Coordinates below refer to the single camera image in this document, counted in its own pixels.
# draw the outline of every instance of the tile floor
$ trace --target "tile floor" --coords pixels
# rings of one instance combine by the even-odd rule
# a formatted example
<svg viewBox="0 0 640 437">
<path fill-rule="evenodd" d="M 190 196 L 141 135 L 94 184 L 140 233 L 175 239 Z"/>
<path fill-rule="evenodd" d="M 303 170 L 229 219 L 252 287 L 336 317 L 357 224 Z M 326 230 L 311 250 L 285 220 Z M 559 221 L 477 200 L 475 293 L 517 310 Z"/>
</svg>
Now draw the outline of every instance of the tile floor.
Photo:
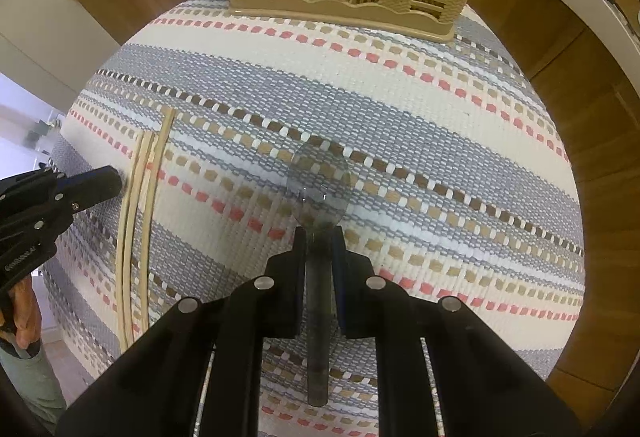
<svg viewBox="0 0 640 437">
<path fill-rule="evenodd" d="M 65 396 L 66 404 L 70 405 L 91 384 L 91 377 L 80 365 L 64 341 L 47 343 L 44 348 L 53 371 L 60 382 L 60 387 L 62 387 L 62 394 Z"/>
</svg>

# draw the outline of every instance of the gray stripe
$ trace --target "gray stripe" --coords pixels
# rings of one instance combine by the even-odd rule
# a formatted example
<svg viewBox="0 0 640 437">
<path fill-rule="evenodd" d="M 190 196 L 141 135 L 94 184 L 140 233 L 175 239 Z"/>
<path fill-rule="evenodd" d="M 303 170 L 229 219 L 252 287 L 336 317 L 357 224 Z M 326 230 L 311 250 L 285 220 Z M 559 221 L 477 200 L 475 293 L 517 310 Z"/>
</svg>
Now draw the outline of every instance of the gray stripe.
<svg viewBox="0 0 640 437">
<path fill-rule="evenodd" d="M 68 147 L 68 150 L 62 156 L 64 146 Z M 75 175 L 76 169 L 91 169 L 66 141 L 62 140 L 56 146 L 55 152 L 57 166 L 68 175 Z M 119 207 L 98 210 L 96 206 L 92 208 L 92 212 L 107 229 L 117 233 Z M 252 267 L 245 270 L 249 274 L 240 276 L 236 271 L 194 250 L 156 221 L 152 221 L 149 270 L 161 276 L 182 296 L 195 296 L 203 301 L 227 296 L 244 283 L 248 276 L 258 276 L 265 265 L 266 261 L 253 263 Z"/>
<path fill-rule="evenodd" d="M 60 139 L 54 146 L 51 158 L 60 171 L 70 176 L 88 172 L 93 169 L 76 151 L 76 149 L 62 136 L 60 136 Z M 122 198 L 116 197 L 95 205 L 91 208 L 91 211 L 98 217 L 102 225 L 106 227 L 110 233 L 117 233 L 121 206 Z"/>
<path fill-rule="evenodd" d="M 504 47 L 500 40 L 496 37 L 496 35 L 492 32 L 491 29 L 487 29 L 483 27 L 478 22 L 473 21 L 466 16 L 459 16 L 456 19 L 456 33 L 462 36 L 467 36 L 468 38 L 477 41 L 478 43 L 482 43 L 485 47 L 493 49 L 498 52 L 503 58 L 509 60 L 511 65 L 517 67 L 518 64 L 509 54 L 509 51 Z"/>
<path fill-rule="evenodd" d="M 188 151 L 193 152 L 194 150 L 188 147 Z M 252 150 L 247 150 L 241 145 L 237 145 L 237 144 L 232 144 L 232 146 L 230 146 L 226 151 L 238 156 L 240 159 L 243 159 L 243 160 L 251 160 L 252 158 L 256 158 L 258 165 L 262 165 L 262 162 L 266 159 L 260 156 L 256 156 Z M 242 175 L 243 177 L 245 177 L 245 179 L 247 179 L 247 182 L 245 182 L 245 184 L 248 184 L 248 182 L 251 181 L 256 184 L 257 188 L 266 188 L 271 192 L 275 192 L 275 193 L 283 192 L 283 189 L 280 188 L 279 186 L 274 186 L 274 184 L 271 184 L 270 182 L 262 181 L 259 177 L 250 175 L 247 172 L 244 172 L 243 170 L 238 170 L 236 168 L 228 168 L 228 166 L 225 163 L 222 163 L 216 160 L 210 154 L 203 154 L 199 152 L 199 150 L 196 150 L 196 152 L 197 152 L 197 155 L 200 155 L 203 160 L 207 160 L 208 162 L 215 163 L 216 165 L 219 165 L 220 167 L 223 167 L 226 170 L 232 171 L 235 174 Z M 79 158 L 80 156 L 78 153 L 75 152 L 75 157 Z M 286 176 L 284 168 L 286 168 L 284 163 L 270 159 L 270 165 L 268 166 L 267 169 L 270 171 L 276 171 L 280 173 L 281 175 L 283 175 L 283 179 L 284 179 Z M 582 275 L 572 273 L 568 269 L 563 269 L 559 265 L 546 262 L 545 260 L 542 260 L 542 258 L 535 258 L 530 255 L 523 255 L 522 253 L 514 252 L 513 250 L 511 250 L 510 247 L 501 246 L 496 243 L 492 243 L 487 239 L 484 239 L 484 237 L 478 237 L 466 230 L 449 226 L 449 224 L 440 223 L 438 221 L 433 220 L 432 218 L 428 217 L 425 214 L 411 213 L 411 215 L 413 216 L 411 216 L 410 218 L 405 218 L 404 216 L 401 216 L 400 214 L 396 214 L 396 213 L 397 213 L 397 210 L 401 209 L 402 210 L 401 214 L 405 215 L 406 211 L 408 211 L 406 208 L 400 208 L 400 206 L 391 205 L 386 202 L 380 203 L 380 202 L 377 202 L 377 200 L 378 199 L 372 198 L 368 194 L 358 192 L 357 190 L 353 191 L 352 203 L 365 205 L 365 207 L 368 207 L 372 211 L 380 210 L 386 214 L 389 214 L 389 216 L 394 217 L 396 220 L 404 220 L 404 221 L 409 221 L 411 223 L 424 225 L 434 233 L 440 236 L 446 237 L 446 239 L 456 240 L 458 242 L 465 242 L 473 248 L 482 249 L 483 251 L 489 251 L 492 254 L 500 256 L 501 258 L 509 258 L 513 261 L 523 263 L 524 265 L 527 265 L 532 269 L 538 269 L 540 271 L 544 271 L 545 273 L 550 274 L 551 276 L 563 276 L 572 280 L 576 280 L 578 282 L 583 280 Z M 117 218 L 119 215 L 118 211 L 111 210 L 108 213 L 112 216 L 112 218 L 109 221 L 107 221 L 107 219 L 105 218 L 105 223 L 106 224 L 115 223 L 115 225 L 117 225 Z M 393 226 L 390 226 L 390 227 L 378 226 L 372 223 L 371 221 L 364 221 L 352 214 L 346 214 L 343 218 L 344 218 L 343 224 L 345 224 L 345 221 L 350 221 L 352 223 L 355 223 L 357 226 L 360 226 L 363 230 L 366 228 L 373 228 L 379 231 L 384 237 L 386 237 L 389 240 L 398 238 L 401 240 L 401 242 L 413 243 L 418 248 L 426 249 L 432 253 L 439 253 L 443 255 L 443 257 L 453 257 L 460 261 L 470 262 L 470 263 L 473 263 L 474 265 L 477 265 L 478 267 L 481 267 L 482 269 L 497 271 L 498 273 L 513 277 L 514 279 L 521 279 L 530 283 L 542 285 L 544 287 L 553 287 L 555 289 L 564 290 L 573 294 L 582 294 L 581 290 L 559 285 L 553 282 L 552 280 L 539 279 L 537 277 L 531 276 L 530 274 L 527 274 L 526 272 L 519 273 L 517 271 L 514 271 L 513 269 L 509 269 L 501 265 L 493 264 L 485 260 L 478 260 L 473 256 L 468 257 L 467 255 L 464 255 L 459 251 L 456 251 L 453 249 L 445 249 L 436 243 L 426 243 L 424 240 L 418 239 L 402 231 L 398 231 L 397 229 L 394 229 Z M 152 242 L 155 237 L 160 237 L 162 233 L 162 237 L 161 237 L 162 243 L 170 245 L 171 247 L 174 247 L 174 246 L 177 247 L 177 245 L 179 245 L 182 248 L 182 250 L 187 251 L 186 249 L 187 246 L 186 244 L 184 244 L 182 240 L 175 237 L 175 235 L 173 235 L 172 233 L 169 233 L 167 230 L 164 229 L 164 227 L 160 226 L 155 221 L 153 222 L 152 225 L 153 225 Z M 513 229 L 513 232 L 511 231 L 507 231 L 507 232 L 510 235 L 520 235 L 520 231 L 516 233 L 514 229 Z M 531 239 L 532 243 L 540 241 L 540 239 L 534 239 L 531 236 L 529 238 Z M 156 249 L 154 248 L 154 243 L 152 243 L 152 252 L 155 250 Z M 287 250 L 287 247 L 283 241 L 281 245 L 281 251 L 286 251 L 286 250 Z M 209 274 L 206 274 L 206 275 L 203 274 L 201 276 L 199 275 L 200 277 L 198 279 L 195 279 L 195 277 L 191 277 L 191 276 L 186 277 L 180 271 L 180 269 L 169 270 L 169 268 L 171 267 L 172 259 L 168 258 L 168 255 L 166 253 L 160 254 L 157 258 L 158 258 L 158 268 L 155 267 L 155 264 L 153 264 L 153 261 L 152 261 L 152 263 L 150 264 L 150 269 L 155 273 L 158 273 L 165 280 L 167 280 L 167 282 L 169 282 L 173 287 L 175 287 L 182 295 L 185 295 L 185 294 L 196 295 L 198 297 L 208 298 L 208 299 L 212 299 L 213 297 L 220 297 L 216 295 L 217 294 L 216 292 L 206 289 L 206 287 L 208 287 L 208 285 L 206 284 L 214 284 L 216 283 L 215 281 L 211 281 L 208 283 L 202 282 L 205 279 L 213 280 L 212 277 L 209 276 Z M 201 255 L 199 258 L 204 258 L 207 260 L 207 257 L 204 257 L 204 255 Z M 208 266 L 212 265 L 212 260 L 210 261 L 207 260 L 207 262 L 208 262 L 207 264 Z M 264 268 L 263 267 L 264 265 L 265 263 L 261 263 L 260 265 L 257 265 L 256 267 L 254 267 L 254 271 L 252 273 L 249 273 L 247 270 L 245 270 L 243 272 L 243 277 L 238 277 L 237 279 L 235 277 L 230 278 L 230 283 L 239 285 L 247 277 L 257 276 L 257 274 L 261 273 L 262 269 Z M 192 269 L 190 268 L 190 270 L 194 273 L 200 272 L 200 271 L 196 271 L 195 267 Z M 215 276 L 219 277 L 220 279 L 223 279 L 223 278 L 228 279 L 227 278 L 228 271 L 229 270 L 227 268 L 224 268 L 221 265 L 219 265 L 218 267 L 215 268 Z M 183 290 L 181 289 L 182 287 L 188 287 L 188 289 Z M 222 287 L 223 287 L 222 295 L 226 295 L 230 293 L 230 291 L 233 289 L 233 287 L 231 289 L 228 289 L 224 285 Z"/>
<path fill-rule="evenodd" d="M 202 54 L 125 46 L 109 65 L 325 138 L 347 140 L 371 156 L 421 170 L 582 244 L 578 204 L 564 192 L 491 150 L 409 113 L 300 76 Z M 215 95 L 206 91 L 209 88 L 215 89 Z M 181 99 L 148 95 L 191 110 Z M 222 117 L 218 114 L 216 121 Z"/>
<path fill-rule="evenodd" d="M 66 300 L 62 297 L 62 293 L 53 278 L 46 273 L 46 271 L 43 273 L 43 277 L 47 290 L 49 290 L 50 298 L 52 298 L 50 302 L 51 311 L 53 312 L 58 327 L 71 339 L 72 344 L 77 346 L 79 352 L 82 352 L 86 357 L 88 357 L 86 349 L 93 353 L 97 357 L 95 368 L 98 374 L 104 372 L 107 367 L 113 363 L 115 358 L 95 340 L 93 335 L 84 327 L 82 321 L 73 313 Z M 84 379 L 84 382 L 87 384 L 92 383 L 94 379 L 91 373 L 82 363 L 80 363 L 80 366 L 84 372 L 82 374 L 83 377 L 89 378 L 89 380 Z"/>
<path fill-rule="evenodd" d="M 556 362 L 562 354 L 562 349 L 550 351 L 516 351 L 516 353 L 527 363 L 542 379 L 546 379 L 554 369 Z"/>
<path fill-rule="evenodd" d="M 142 93 L 142 89 L 138 88 L 138 93 Z M 162 124 L 163 115 L 161 112 L 157 112 L 156 110 L 149 108 L 148 106 L 142 106 L 131 99 L 127 99 L 124 96 L 120 96 L 118 94 L 114 94 L 113 92 L 103 90 L 97 86 L 88 85 L 87 91 L 95 94 L 103 99 L 108 99 L 113 104 L 117 104 L 120 107 L 123 107 L 126 110 L 126 113 L 122 113 L 120 111 L 116 111 L 112 106 L 107 106 L 101 103 L 98 99 L 95 99 L 87 92 L 83 92 L 80 95 L 80 99 L 91 103 L 92 105 L 99 106 L 109 112 L 110 117 L 114 117 L 116 119 L 128 122 L 132 127 L 138 128 L 139 130 L 148 130 L 148 121 L 143 122 L 142 119 L 152 120 L 158 124 Z M 89 110 L 85 110 L 81 108 L 79 112 L 88 118 L 90 121 L 95 121 L 95 124 L 100 121 L 95 115 Z"/>
<path fill-rule="evenodd" d="M 265 341 L 279 349 L 300 357 L 306 356 L 306 310 L 303 312 L 300 335 L 293 340 Z M 330 346 L 330 365 L 343 372 L 378 377 L 376 366 L 376 346 L 373 338 L 362 340 L 348 340 L 338 329 L 337 318 L 332 319 L 332 338 Z"/>
<path fill-rule="evenodd" d="M 65 271 L 62 269 L 60 262 L 56 258 L 52 258 L 45 264 L 47 273 L 55 281 L 56 285 L 64 295 L 71 310 L 78 316 L 87 330 L 94 338 L 111 354 L 111 356 L 120 355 L 120 344 L 118 338 L 110 329 L 102 322 L 92 308 L 88 305 L 78 289 L 71 283 Z"/>
<path fill-rule="evenodd" d="M 136 116 L 133 113 L 137 113 L 140 116 L 144 117 L 144 113 L 146 112 L 146 108 L 143 105 L 139 105 L 135 102 L 128 101 L 126 98 L 121 96 L 117 96 L 115 94 L 111 94 L 107 91 L 103 91 L 99 88 L 93 90 L 96 94 L 100 94 L 102 97 L 106 99 L 110 99 L 124 107 L 129 105 L 129 109 L 127 110 L 126 119 L 130 122 L 134 122 L 142 125 L 137 120 Z M 94 101 L 90 96 L 83 96 L 89 102 L 94 102 L 95 104 L 100 104 L 97 101 Z M 115 112 L 111 107 L 100 104 L 101 107 L 108 110 L 112 115 L 119 117 L 118 112 Z M 244 123 L 242 123 L 239 119 L 230 117 L 228 115 L 222 116 L 222 123 L 227 123 L 228 125 L 235 128 L 242 128 L 253 136 L 260 137 L 263 135 L 266 137 L 271 144 L 276 147 L 285 147 L 286 149 L 295 150 L 300 143 L 295 143 L 291 140 L 287 140 L 275 133 L 264 131 L 260 132 L 257 128 L 253 126 L 246 127 Z M 251 161 L 253 164 L 265 168 L 270 172 L 276 172 L 282 177 L 282 181 L 285 182 L 287 178 L 288 166 L 280 161 L 273 160 L 272 158 L 265 158 L 263 156 L 258 155 L 254 150 L 245 149 L 243 146 L 240 146 L 233 141 L 224 141 L 220 136 L 212 136 L 211 134 L 203 131 L 201 128 L 195 128 L 194 126 L 185 124 L 183 122 L 177 122 L 174 126 L 174 132 L 183 133 L 188 137 L 206 142 L 207 144 L 212 144 L 214 147 L 218 149 L 223 149 L 226 153 L 235 155 L 239 157 L 241 160 Z M 175 141 L 177 146 L 183 147 L 183 149 L 187 150 L 187 152 L 194 152 L 194 147 L 191 145 L 184 145 L 182 142 Z M 463 206 L 462 204 L 456 202 L 455 200 L 448 199 L 445 197 L 441 197 L 435 192 L 429 191 L 424 188 L 418 188 L 417 186 L 413 186 L 408 182 L 392 177 L 388 174 L 381 174 L 373 169 L 367 168 L 363 165 L 354 165 L 351 164 L 351 170 L 355 172 L 360 178 L 368 179 L 373 182 L 378 182 L 388 188 L 395 188 L 397 191 L 403 193 L 406 196 L 415 195 L 421 200 L 426 200 L 430 204 L 438 205 L 446 211 L 455 211 L 456 213 L 465 216 L 466 218 L 476 219 L 483 224 L 487 224 L 491 227 L 495 227 L 498 231 L 505 231 L 509 234 L 510 238 L 516 237 L 518 239 L 529 242 L 536 247 L 541 247 L 542 249 L 548 249 L 552 251 L 554 254 L 559 254 L 565 258 L 571 259 L 572 261 L 582 261 L 582 259 L 572 253 L 571 251 L 559 247 L 548 240 L 542 239 L 541 237 L 536 237 L 524 229 L 518 227 L 509 226 L 507 223 L 502 222 L 495 217 L 489 216 L 487 214 L 482 214 L 475 212 L 473 209 Z M 450 228 L 448 225 L 444 226 L 443 223 L 436 221 L 425 214 L 416 213 L 415 211 L 403 207 L 398 206 L 396 204 L 389 203 L 383 197 L 373 197 L 370 194 L 361 193 L 354 191 L 351 203 L 358 204 L 367 208 L 370 211 L 383 211 L 384 213 L 391 216 L 396 221 L 411 223 L 415 226 L 421 227 L 423 229 L 430 230 L 432 232 L 437 232 L 438 234 L 443 230 L 447 229 L 449 233 L 448 236 L 452 239 L 459 240 L 463 239 L 465 243 L 471 245 L 471 247 L 479 248 L 484 251 L 488 251 L 490 253 L 498 254 L 503 258 L 511 258 L 511 260 L 519 261 L 524 265 L 529 265 L 535 269 L 544 269 L 548 273 L 556 274 L 558 276 L 569 277 L 574 281 L 582 281 L 584 277 L 582 274 L 577 274 L 575 271 L 570 271 L 569 269 L 563 269 L 562 267 L 548 263 L 542 258 L 532 257 L 529 255 L 524 255 L 519 251 L 513 251 L 510 247 L 505 247 L 501 245 L 497 245 L 492 243 L 490 240 L 485 239 L 484 237 L 478 237 L 473 235 L 472 233 L 466 231 L 462 228 Z"/>
<path fill-rule="evenodd" d="M 140 232 L 141 232 L 141 223 L 142 223 L 142 215 L 138 212 L 136 216 L 136 231 L 135 238 L 138 240 L 138 246 L 140 246 Z M 115 266 L 113 261 L 107 258 L 107 251 L 109 251 L 112 255 L 115 255 L 115 249 L 117 244 L 117 239 L 113 239 L 113 242 L 110 242 L 105 238 L 105 236 L 100 232 L 99 229 L 95 227 L 94 224 L 89 221 L 88 217 L 85 214 L 77 214 L 74 218 L 74 223 L 67 231 L 68 234 L 73 234 L 77 243 L 82 243 L 88 245 L 91 251 L 95 253 L 94 259 L 91 260 L 92 263 L 100 262 L 101 265 L 104 266 L 105 269 L 108 269 L 112 274 L 115 274 Z M 139 278 L 139 269 L 137 267 L 138 260 L 140 259 L 140 249 L 138 248 L 134 252 L 132 252 L 132 279 Z M 167 293 L 166 290 L 158 287 L 154 281 L 150 281 L 148 284 L 148 288 L 152 293 L 155 293 L 164 304 L 161 306 L 160 304 L 155 305 L 153 303 L 149 303 L 150 309 L 155 309 L 155 316 L 158 314 L 162 314 L 166 312 L 168 308 L 170 308 L 175 303 L 175 297 L 171 296 Z"/>
<path fill-rule="evenodd" d="M 456 67 L 459 70 L 463 71 L 463 72 L 471 72 L 476 78 L 478 78 L 479 80 L 485 81 L 486 83 L 489 83 L 488 78 L 484 75 L 486 73 L 491 74 L 492 76 L 494 76 L 497 80 L 498 83 L 496 83 L 495 81 L 491 81 L 489 84 L 491 86 L 496 86 L 501 92 L 504 92 L 505 94 L 508 94 L 508 96 L 511 96 L 513 99 L 517 99 L 517 100 L 522 100 L 522 97 L 519 96 L 514 90 L 513 87 L 517 86 L 517 88 L 519 90 L 522 91 L 523 94 L 525 95 L 529 95 L 529 93 L 531 92 L 531 90 L 529 89 L 529 92 L 527 92 L 527 81 L 524 80 L 524 78 L 518 77 L 518 81 L 514 81 L 512 80 L 510 77 L 508 77 L 506 74 L 501 74 L 500 72 L 498 72 L 497 70 L 493 70 L 490 66 L 481 63 L 477 60 L 472 59 L 471 57 L 467 56 L 466 54 L 463 54 L 462 52 L 458 52 L 456 51 L 455 48 L 450 48 L 448 46 L 442 46 L 442 44 L 432 44 L 429 43 L 428 46 L 431 49 L 428 49 L 425 45 L 425 43 L 417 38 L 406 38 L 406 36 L 401 36 L 401 35 L 391 35 L 389 33 L 385 33 L 384 31 L 373 31 L 373 30 L 363 30 L 364 32 L 369 33 L 370 36 L 374 36 L 376 38 L 379 38 L 381 40 L 389 40 L 392 41 L 395 44 L 398 45 L 402 45 L 403 47 L 407 48 L 407 49 L 411 49 L 413 51 L 418 51 L 421 52 L 422 54 L 426 54 L 430 57 L 436 57 L 439 60 L 443 61 L 444 63 L 446 63 L 447 65 L 450 65 L 452 67 Z M 464 42 L 460 42 L 457 40 L 457 43 L 459 44 L 461 47 L 469 47 L 468 44 L 464 43 Z M 434 54 L 432 49 L 436 49 L 436 51 L 438 51 L 438 54 Z M 450 59 L 448 56 L 446 56 L 445 54 L 449 54 L 451 56 L 454 57 L 454 59 Z M 498 63 L 497 60 L 495 60 L 493 57 L 491 57 L 489 54 L 484 54 L 485 56 L 488 56 L 491 60 L 494 60 L 496 63 Z M 463 66 L 463 64 L 461 62 L 466 62 L 468 65 L 470 65 L 471 67 L 475 68 L 476 70 L 474 70 L 473 68 L 471 68 L 471 70 L 465 66 Z M 546 120 L 548 120 L 549 122 L 551 122 L 551 119 L 549 118 L 549 114 L 546 111 L 546 109 L 544 108 L 544 106 L 542 105 L 542 102 L 540 101 L 540 98 L 534 98 L 533 96 L 530 96 L 533 100 L 534 103 L 527 103 L 527 106 L 529 108 L 532 108 L 536 113 L 538 113 L 539 115 L 542 115 L 543 117 L 546 118 Z"/>
<path fill-rule="evenodd" d="M 150 269 L 161 274 L 182 295 L 197 296 L 202 298 L 203 301 L 227 296 L 246 280 L 246 277 L 238 276 L 235 272 L 217 264 L 213 259 L 205 257 L 193 248 L 189 248 L 182 240 L 155 222 L 152 224 Z M 213 293 L 209 290 L 211 285 L 215 287 L 213 289 L 215 292 Z M 305 330 L 306 324 L 303 324 L 303 332 L 295 340 L 278 340 L 274 343 L 287 352 L 304 356 L 306 354 Z M 342 370 L 353 370 L 353 373 L 370 375 L 376 368 L 375 351 L 370 346 L 370 343 L 367 343 L 369 342 L 348 341 L 343 337 L 334 338 L 332 342 L 332 360 L 335 359 L 334 366 Z M 358 358 L 354 361 L 353 356 L 358 356 Z M 270 377 L 270 380 L 276 383 L 285 381 L 284 378 L 276 375 Z M 336 402 L 338 401 L 344 402 L 344 398 L 337 396 Z M 351 401 L 353 401 L 354 406 L 357 403 L 361 403 L 357 400 Z"/>
<path fill-rule="evenodd" d="M 227 9 L 229 7 L 229 0 L 187 0 L 181 4 L 175 6 L 175 9 L 181 7 L 196 7 L 196 6 L 211 6 L 220 9 Z"/>
<path fill-rule="evenodd" d="M 95 266 L 99 273 L 103 275 L 114 273 L 113 266 L 111 266 L 110 263 L 108 263 L 107 260 L 103 258 L 102 252 L 97 252 L 92 247 L 90 241 L 91 237 L 89 237 L 89 239 L 83 237 L 76 228 L 75 223 L 61 235 L 61 238 L 59 240 L 60 242 L 66 242 L 70 246 L 76 258 L 79 258 L 79 260 L 87 257 L 86 261 Z"/>
<path fill-rule="evenodd" d="M 337 367 L 336 363 L 334 363 L 333 360 L 334 360 L 334 356 L 330 357 L 329 366 Z M 279 367 L 280 369 L 287 370 L 288 372 L 300 374 L 301 379 L 299 381 L 292 381 L 291 384 L 298 385 L 296 390 L 300 390 L 300 385 L 303 385 L 303 388 L 306 389 L 306 367 L 303 367 L 302 365 L 296 365 L 291 361 L 283 361 L 282 359 L 279 359 L 277 356 L 274 356 L 273 354 L 270 354 L 268 352 L 262 353 L 262 361 L 270 363 L 275 367 Z M 349 370 L 349 372 L 351 372 L 352 374 L 357 374 L 357 372 L 353 370 Z M 270 381 L 273 381 L 274 383 L 278 383 L 278 381 L 275 381 L 271 377 L 268 377 L 268 379 Z M 365 385 L 363 383 L 353 383 L 349 381 L 349 379 L 342 379 L 342 378 L 336 378 L 336 377 L 330 376 L 329 382 L 330 382 L 330 389 L 339 387 L 339 388 L 342 388 L 343 390 L 353 390 L 358 393 L 369 393 L 369 394 L 378 393 L 378 389 L 374 385 L 371 385 L 371 384 Z"/>
<path fill-rule="evenodd" d="M 260 382 L 260 391 L 274 393 L 286 401 L 291 401 L 293 403 L 296 403 L 302 406 L 309 406 L 306 404 L 306 401 L 302 401 L 300 398 L 292 394 L 292 392 L 295 391 L 296 393 L 301 393 L 306 397 L 306 378 L 304 380 L 305 381 L 304 383 L 292 383 L 290 381 L 284 381 L 283 383 L 279 383 L 277 381 L 274 381 L 274 379 L 280 379 L 279 376 L 273 376 L 272 374 L 265 373 L 263 371 L 262 379 L 263 381 Z M 287 390 L 278 391 L 275 388 L 267 385 L 265 383 L 265 380 L 271 381 L 272 383 L 276 383 L 277 385 L 281 385 Z M 342 397 L 339 393 L 332 392 L 332 389 L 334 386 L 335 385 L 332 383 L 332 379 L 330 377 L 329 378 L 329 398 L 328 398 L 329 403 L 340 404 L 342 406 L 354 408 L 356 410 L 358 409 L 376 410 L 378 408 L 378 401 L 358 401 L 357 399 Z M 282 410 L 284 412 L 290 411 L 290 410 L 287 410 L 286 407 L 283 407 Z M 340 407 L 335 407 L 335 406 L 325 406 L 324 408 L 320 409 L 320 413 L 329 412 L 329 411 L 332 413 L 339 413 L 344 417 L 349 417 L 350 419 L 360 419 L 360 418 L 367 419 L 367 420 L 375 419 L 375 417 L 370 417 L 369 415 L 365 415 L 365 414 L 358 415 L 353 413 L 352 411 L 341 409 Z"/>
</svg>

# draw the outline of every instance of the white wall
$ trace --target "white wall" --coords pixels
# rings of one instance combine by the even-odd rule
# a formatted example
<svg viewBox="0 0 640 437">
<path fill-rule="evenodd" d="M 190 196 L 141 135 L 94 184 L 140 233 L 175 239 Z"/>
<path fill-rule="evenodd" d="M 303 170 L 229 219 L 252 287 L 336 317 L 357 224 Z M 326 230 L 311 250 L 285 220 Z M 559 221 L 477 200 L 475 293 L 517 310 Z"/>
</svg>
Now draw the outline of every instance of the white wall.
<svg viewBox="0 0 640 437">
<path fill-rule="evenodd" d="M 35 162 L 36 157 L 32 150 L 0 137 L 0 180 L 30 172 Z"/>
<path fill-rule="evenodd" d="M 36 128 L 36 124 L 37 121 L 33 118 L 0 104 L 0 137 L 4 140 L 22 145 L 30 130 Z"/>
<path fill-rule="evenodd" d="M 63 112 L 117 48 L 75 0 L 0 0 L 0 72 Z"/>
<path fill-rule="evenodd" d="M 0 73 L 0 106 L 8 106 L 24 115 L 47 122 L 55 107 L 27 92 L 19 84 Z"/>
</svg>

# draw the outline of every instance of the bolt head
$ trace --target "bolt head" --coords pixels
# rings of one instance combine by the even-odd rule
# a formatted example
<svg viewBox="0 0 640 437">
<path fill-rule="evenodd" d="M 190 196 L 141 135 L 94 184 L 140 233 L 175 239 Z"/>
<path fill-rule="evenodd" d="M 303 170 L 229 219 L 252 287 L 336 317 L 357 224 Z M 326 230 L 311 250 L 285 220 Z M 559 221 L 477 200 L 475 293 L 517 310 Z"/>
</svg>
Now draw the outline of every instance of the bolt head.
<svg viewBox="0 0 640 437">
<path fill-rule="evenodd" d="M 382 276 L 369 276 L 366 281 L 367 287 L 375 291 L 384 289 L 386 286 L 386 280 Z"/>
<path fill-rule="evenodd" d="M 462 307 L 462 302 L 455 296 L 445 296 L 440 303 L 442 308 L 449 312 L 457 312 Z"/>
<path fill-rule="evenodd" d="M 198 308 L 198 301 L 195 298 L 185 298 L 178 303 L 178 311 L 189 314 Z"/>
<path fill-rule="evenodd" d="M 271 276 L 258 276 L 254 280 L 254 287 L 258 291 L 265 291 L 271 289 L 275 285 L 275 282 Z"/>
</svg>

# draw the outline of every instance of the person's leg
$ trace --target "person's leg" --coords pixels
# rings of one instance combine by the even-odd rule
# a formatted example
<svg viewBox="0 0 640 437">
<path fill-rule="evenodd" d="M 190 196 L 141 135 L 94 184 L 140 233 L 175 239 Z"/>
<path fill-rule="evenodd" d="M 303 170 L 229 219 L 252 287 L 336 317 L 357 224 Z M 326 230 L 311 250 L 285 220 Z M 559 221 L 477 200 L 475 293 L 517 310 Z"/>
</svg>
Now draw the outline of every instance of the person's leg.
<svg viewBox="0 0 640 437">
<path fill-rule="evenodd" d="M 53 433 L 66 402 L 44 345 L 40 344 L 40 352 L 31 359 L 20 359 L 0 349 L 0 365 L 29 409 Z"/>
</svg>

